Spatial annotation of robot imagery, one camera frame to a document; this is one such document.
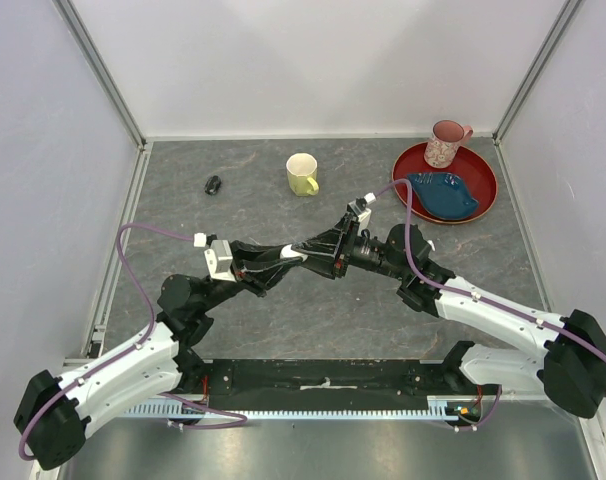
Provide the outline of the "white earbud charging case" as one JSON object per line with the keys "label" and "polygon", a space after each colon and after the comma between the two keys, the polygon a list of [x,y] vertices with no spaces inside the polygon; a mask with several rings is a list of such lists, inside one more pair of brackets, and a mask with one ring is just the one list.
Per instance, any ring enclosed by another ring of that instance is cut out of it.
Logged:
{"label": "white earbud charging case", "polygon": [[305,253],[301,253],[295,251],[293,249],[292,244],[285,245],[280,251],[281,259],[300,259],[301,261],[305,261],[308,258],[308,255]]}

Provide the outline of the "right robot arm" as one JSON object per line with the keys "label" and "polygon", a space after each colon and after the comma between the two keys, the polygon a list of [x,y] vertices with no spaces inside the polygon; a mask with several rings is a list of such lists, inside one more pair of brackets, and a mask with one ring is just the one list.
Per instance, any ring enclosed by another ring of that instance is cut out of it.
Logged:
{"label": "right robot arm", "polygon": [[403,302],[417,312],[459,322],[509,344],[492,349],[461,342],[441,381],[460,394],[475,385],[543,392],[565,411],[592,418],[606,398],[606,335],[590,314],[536,310],[484,291],[430,260],[418,227],[397,224],[386,240],[370,236],[345,214],[331,229],[282,248],[321,276],[337,279],[350,267],[399,280]]}

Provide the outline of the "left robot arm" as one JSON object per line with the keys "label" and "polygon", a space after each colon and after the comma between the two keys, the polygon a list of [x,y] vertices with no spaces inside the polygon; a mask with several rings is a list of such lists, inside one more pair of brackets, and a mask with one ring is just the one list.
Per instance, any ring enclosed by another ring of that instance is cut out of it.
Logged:
{"label": "left robot arm", "polygon": [[28,382],[14,417],[18,453],[44,470],[72,458],[85,441],[127,409],[177,389],[191,393],[204,363],[193,351],[211,327],[209,310],[242,291],[263,296],[307,255],[291,246],[261,247],[191,236],[208,274],[171,275],[146,327],[106,355],[59,376],[49,370]]}

